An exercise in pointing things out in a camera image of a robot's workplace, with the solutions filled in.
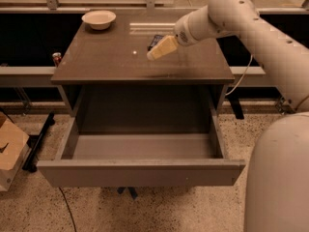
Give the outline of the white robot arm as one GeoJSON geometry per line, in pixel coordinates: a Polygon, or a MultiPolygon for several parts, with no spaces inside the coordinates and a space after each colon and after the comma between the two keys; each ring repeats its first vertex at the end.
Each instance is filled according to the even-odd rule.
{"type": "Polygon", "coordinates": [[[262,18],[250,0],[210,0],[183,16],[151,60],[225,33],[237,36],[294,111],[257,140],[247,170],[244,232],[309,232],[309,50],[262,18]]]}

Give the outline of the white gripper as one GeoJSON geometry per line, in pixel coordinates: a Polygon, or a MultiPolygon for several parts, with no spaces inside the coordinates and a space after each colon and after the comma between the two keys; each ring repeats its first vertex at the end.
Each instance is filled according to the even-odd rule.
{"type": "Polygon", "coordinates": [[[158,44],[147,53],[147,58],[151,61],[177,50],[179,44],[190,46],[200,42],[193,34],[193,20],[196,19],[194,12],[182,16],[174,27],[175,36],[166,35],[158,44]]]}

